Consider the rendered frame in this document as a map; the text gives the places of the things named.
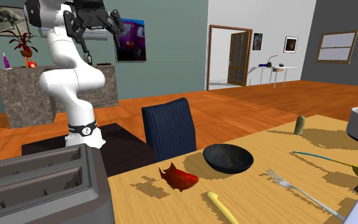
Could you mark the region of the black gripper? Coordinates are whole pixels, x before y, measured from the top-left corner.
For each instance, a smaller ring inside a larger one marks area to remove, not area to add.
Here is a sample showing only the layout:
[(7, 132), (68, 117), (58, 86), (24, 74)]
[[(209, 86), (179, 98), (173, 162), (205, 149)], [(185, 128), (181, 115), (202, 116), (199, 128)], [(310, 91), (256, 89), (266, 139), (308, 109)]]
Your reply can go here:
[(108, 13), (103, 0), (72, 0), (75, 12), (64, 10), (63, 18), (67, 36), (74, 38), (88, 53), (83, 39), (83, 33), (87, 29), (106, 29), (114, 38), (115, 47), (120, 47), (121, 33), (125, 30), (118, 10)]

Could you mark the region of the marble counter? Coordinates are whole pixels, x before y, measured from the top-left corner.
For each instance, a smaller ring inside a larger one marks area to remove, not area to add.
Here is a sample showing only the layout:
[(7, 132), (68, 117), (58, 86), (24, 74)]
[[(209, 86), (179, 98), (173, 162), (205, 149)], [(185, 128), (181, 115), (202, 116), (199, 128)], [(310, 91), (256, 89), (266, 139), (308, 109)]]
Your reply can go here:
[[(78, 98), (91, 103), (94, 108), (118, 105), (115, 67), (95, 67), (105, 76), (104, 88), (80, 92)], [(50, 97), (39, 86), (41, 73), (52, 69), (56, 67), (0, 69), (0, 95), (12, 129), (53, 123), (55, 115), (65, 111), (60, 101)]]

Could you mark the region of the dark robot stand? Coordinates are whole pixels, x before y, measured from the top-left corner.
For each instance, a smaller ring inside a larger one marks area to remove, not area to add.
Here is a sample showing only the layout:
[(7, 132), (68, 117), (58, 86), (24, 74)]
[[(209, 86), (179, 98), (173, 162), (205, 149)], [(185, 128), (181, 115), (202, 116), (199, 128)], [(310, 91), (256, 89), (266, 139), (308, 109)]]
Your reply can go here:
[[(106, 143), (100, 149), (107, 176), (114, 176), (156, 162), (156, 150), (132, 133), (112, 123), (100, 127)], [(22, 145), (22, 155), (30, 155), (65, 146), (65, 137), (58, 136)]]

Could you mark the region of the dark blue chair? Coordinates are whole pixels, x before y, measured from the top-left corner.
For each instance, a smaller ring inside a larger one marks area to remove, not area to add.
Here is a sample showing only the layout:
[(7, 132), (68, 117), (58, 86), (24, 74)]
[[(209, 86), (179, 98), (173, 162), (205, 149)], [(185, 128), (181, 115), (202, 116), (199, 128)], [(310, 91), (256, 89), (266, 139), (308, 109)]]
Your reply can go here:
[(184, 97), (141, 109), (146, 143), (156, 161), (196, 151), (196, 134), (188, 100)]

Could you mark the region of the brown wooden door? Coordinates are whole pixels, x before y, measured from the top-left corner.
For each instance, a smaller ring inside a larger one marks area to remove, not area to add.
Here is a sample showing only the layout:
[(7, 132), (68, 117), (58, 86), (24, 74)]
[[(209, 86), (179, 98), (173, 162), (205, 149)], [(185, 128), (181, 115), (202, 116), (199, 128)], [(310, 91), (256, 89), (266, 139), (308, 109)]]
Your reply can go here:
[(246, 86), (247, 75), (249, 68), (249, 57), (251, 50), (252, 29), (245, 29), (239, 27), (228, 27), (223, 25), (210, 25), (209, 27), (209, 45), (207, 55), (207, 84), (206, 90), (210, 90), (210, 74), (211, 74), (211, 58), (212, 58), (212, 44), (213, 29), (225, 29), (237, 31), (231, 33), (229, 54), (226, 68), (227, 85)]

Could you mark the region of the grey toaster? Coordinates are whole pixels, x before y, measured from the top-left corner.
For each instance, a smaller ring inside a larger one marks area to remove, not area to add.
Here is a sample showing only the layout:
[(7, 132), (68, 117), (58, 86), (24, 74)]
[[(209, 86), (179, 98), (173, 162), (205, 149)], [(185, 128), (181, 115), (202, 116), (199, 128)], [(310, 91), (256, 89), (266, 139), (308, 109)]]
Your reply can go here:
[(0, 160), (0, 224), (115, 224), (100, 150), (79, 144)]

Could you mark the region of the red fish figure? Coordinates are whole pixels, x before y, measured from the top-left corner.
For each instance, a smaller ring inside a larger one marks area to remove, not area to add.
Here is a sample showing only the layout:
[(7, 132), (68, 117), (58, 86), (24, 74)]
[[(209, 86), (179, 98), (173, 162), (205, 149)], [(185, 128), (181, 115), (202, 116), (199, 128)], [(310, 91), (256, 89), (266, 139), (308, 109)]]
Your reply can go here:
[(162, 171), (159, 168), (160, 176), (172, 189), (178, 189), (180, 192), (187, 190), (199, 182), (199, 177), (179, 170), (171, 163), (168, 169)]

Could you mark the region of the black bowl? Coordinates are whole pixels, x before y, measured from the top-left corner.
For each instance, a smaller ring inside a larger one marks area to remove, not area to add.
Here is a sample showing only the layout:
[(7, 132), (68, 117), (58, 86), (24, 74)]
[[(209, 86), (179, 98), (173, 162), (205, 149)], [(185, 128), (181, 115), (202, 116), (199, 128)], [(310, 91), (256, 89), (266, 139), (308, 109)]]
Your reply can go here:
[(205, 161), (216, 171), (238, 174), (254, 163), (254, 157), (246, 149), (233, 144), (213, 144), (203, 150)]

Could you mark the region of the yellow knife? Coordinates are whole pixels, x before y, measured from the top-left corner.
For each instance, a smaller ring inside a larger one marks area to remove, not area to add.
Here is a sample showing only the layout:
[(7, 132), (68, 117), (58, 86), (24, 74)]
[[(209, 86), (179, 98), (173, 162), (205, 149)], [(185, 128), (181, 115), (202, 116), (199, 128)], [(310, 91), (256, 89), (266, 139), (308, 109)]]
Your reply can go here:
[(219, 201), (218, 195), (216, 193), (208, 191), (207, 196), (230, 224), (239, 224), (235, 217), (227, 209), (227, 207)]

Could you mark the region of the green pickle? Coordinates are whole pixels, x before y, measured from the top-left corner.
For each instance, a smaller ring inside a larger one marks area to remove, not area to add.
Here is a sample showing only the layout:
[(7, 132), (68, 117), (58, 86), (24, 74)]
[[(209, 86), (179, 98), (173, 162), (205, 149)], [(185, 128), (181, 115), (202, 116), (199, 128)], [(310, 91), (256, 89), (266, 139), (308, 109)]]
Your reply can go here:
[(299, 115), (299, 117), (297, 117), (297, 119), (296, 119), (294, 133), (296, 135), (301, 136), (303, 134), (304, 126), (305, 126), (305, 117), (303, 115)]

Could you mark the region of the wooden framed window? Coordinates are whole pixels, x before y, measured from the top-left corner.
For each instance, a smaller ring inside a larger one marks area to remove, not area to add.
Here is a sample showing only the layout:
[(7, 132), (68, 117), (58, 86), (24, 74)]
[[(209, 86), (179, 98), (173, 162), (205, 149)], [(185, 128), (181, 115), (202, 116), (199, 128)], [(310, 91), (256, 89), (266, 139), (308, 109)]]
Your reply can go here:
[(349, 64), (358, 30), (322, 33), (316, 63)]

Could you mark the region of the silver fork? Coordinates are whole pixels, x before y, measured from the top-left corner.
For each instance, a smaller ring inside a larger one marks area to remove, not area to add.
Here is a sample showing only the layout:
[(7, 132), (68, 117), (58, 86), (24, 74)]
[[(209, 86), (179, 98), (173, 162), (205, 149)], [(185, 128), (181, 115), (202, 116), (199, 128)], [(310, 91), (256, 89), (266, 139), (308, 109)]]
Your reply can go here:
[(280, 186), (283, 186), (285, 188), (290, 188), (290, 189), (295, 189), (298, 190), (299, 192), (301, 192), (303, 195), (307, 196), (309, 199), (311, 199), (312, 201), (314, 201), (316, 204), (320, 205), (322, 208), (324, 208), (326, 211), (328, 211), (329, 213), (331, 213), (333, 216), (337, 217), (338, 219), (340, 219), (341, 221), (345, 221), (345, 217), (341, 214), (339, 214), (338, 212), (336, 212), (335, 210), (331, 209), (330, 207), (326, 206), (325, 204), (319, 202), (318, 200), (316, 200), (315, 198), (313, 198), (312, 196), (310, 196), (309, 194), (307, 194), (306, 192), (304, 192), (303, 190), (291, 185), (290, 183), (288, 183), (286, 180), (284, 180), (283, 178), (281, 178), (274, 170), (272, 169), (267, 169), (266, 173), (275, 181), (277, 182)]

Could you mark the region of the purple car wall picture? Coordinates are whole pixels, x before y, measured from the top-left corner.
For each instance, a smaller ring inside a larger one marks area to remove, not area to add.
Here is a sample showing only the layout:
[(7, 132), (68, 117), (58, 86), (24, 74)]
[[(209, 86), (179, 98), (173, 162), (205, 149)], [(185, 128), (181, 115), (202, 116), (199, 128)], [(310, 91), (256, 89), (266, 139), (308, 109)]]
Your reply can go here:
[(117, 61), (146, 61), (146, 38), (143, 20), (122, 19), (125, 30), (119, 38)]

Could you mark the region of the landscape wall picture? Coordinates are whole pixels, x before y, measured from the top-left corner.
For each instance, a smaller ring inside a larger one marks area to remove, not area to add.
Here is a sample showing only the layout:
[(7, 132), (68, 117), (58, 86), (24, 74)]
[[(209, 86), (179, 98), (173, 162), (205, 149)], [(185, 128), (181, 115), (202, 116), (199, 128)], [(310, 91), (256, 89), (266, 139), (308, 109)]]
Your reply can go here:
[(10, 33), (2, 33), (2, 31), (12, 31), (18, 35), (29, 32), (27, 19), (24, 15), (24, 9), (10, 6), (0, 6), (0, 36), (13, 36)]

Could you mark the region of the dark narrow wall picture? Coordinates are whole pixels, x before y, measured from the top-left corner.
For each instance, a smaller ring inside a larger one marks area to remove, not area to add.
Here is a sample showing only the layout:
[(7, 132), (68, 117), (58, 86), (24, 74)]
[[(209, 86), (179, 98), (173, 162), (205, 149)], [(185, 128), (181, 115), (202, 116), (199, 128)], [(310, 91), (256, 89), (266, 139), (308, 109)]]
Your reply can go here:
[(254, 34), (253, 45), (252, 45), (253, 50), (261, 49), (262, 39), (263, 39), (263, 35), (261, 33)]

